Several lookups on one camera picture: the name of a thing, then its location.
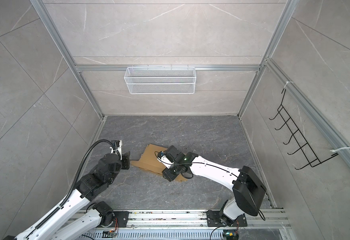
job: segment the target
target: white mesh basket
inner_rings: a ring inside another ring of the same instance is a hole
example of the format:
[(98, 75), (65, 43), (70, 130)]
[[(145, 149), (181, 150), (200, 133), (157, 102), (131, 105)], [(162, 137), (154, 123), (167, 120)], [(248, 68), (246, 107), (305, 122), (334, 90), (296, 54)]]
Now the white mesh basket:
[(124, 75), (131, 94), (194, 93), (193, 67), (129, 67)]

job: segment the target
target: white zip tie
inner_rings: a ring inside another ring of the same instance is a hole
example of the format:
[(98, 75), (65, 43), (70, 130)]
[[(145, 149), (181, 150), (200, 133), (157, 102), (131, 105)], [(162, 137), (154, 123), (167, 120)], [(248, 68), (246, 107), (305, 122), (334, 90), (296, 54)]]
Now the white zip tie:
[(340, 148), (338, 148), (338, 149), (332, 149), (332, 150), (330, 150), (330, 151), (331, 151), (331, 152), (337, 152), (337, 151), (343, 150), (343, 149), (350, 149), (350, 147), (340, 147)]
[(287, 86), (287, 84), (289, 84), (289, 83), (293, 83), (293, 82), (289, 82), (289, 81), (285, 82), (284, 88), (285, 88), (285, 87)]

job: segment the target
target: cardboard flap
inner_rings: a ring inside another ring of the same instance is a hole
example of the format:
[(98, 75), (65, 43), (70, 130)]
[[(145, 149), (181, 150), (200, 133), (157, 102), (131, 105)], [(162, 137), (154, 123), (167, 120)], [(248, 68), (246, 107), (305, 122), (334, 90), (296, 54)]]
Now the cardboard flap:
[[(158, 159), (156, 158), (155, 152), (161, 152), (165, 150), (167, 150), (167, 148), (149, 144), (144, 150), (139, 161), (130, 161), (130, 163), (133, 166), (147, 170), (156, 175), (162, 176), (162, 171), (166, 168), (166, 166), (163, 163), (158, 161)], [(175, 178), (175, 180), (179, 182), (187, 181), (187, 179), (184, 178), (181, 174), (179, 174)]]

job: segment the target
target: stone floor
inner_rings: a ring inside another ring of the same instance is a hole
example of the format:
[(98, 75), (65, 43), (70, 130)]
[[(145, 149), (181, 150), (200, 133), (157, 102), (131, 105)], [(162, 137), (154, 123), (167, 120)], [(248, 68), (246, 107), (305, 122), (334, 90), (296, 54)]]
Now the stone floor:
[[(236, 116), (109, 116), (99, 138), (121, 139), (122, 152), (131, 151), (131, 160), (139, 160), (148, 144), (174, 145), (221, 165), (251, 167), (259, 174)], [(107, 152), (106, 144), (97, 146), (85, 173)], [(95, 201), (103, 200), (114, 209), (220, 209), (232, 197), (229, 189), (201, 176), (168, 182), (131, 166), (121, 170)], [(262, 208), (270, 208), (267, 196)]]

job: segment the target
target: cardboard box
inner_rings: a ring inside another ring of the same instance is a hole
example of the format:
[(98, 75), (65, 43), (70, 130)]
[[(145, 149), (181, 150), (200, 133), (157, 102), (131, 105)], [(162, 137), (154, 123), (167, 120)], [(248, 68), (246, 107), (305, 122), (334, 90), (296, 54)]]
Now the cardboard box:
[[(140, 169), (153, 173), (155, 175), (163, 176), (162, 171), (166, 168), (166, 166), (159, 162), (156, 158), (155, 152), (166, 151), (167, 148), (156, 146), (153, 144), (149, 144), (144, 150), (142, 156), (139, 161), (130, 161), (133, 166), (136, 166)], [(184, 182), (187, 181), (181, 174), (179, 174), (175, 181)]]

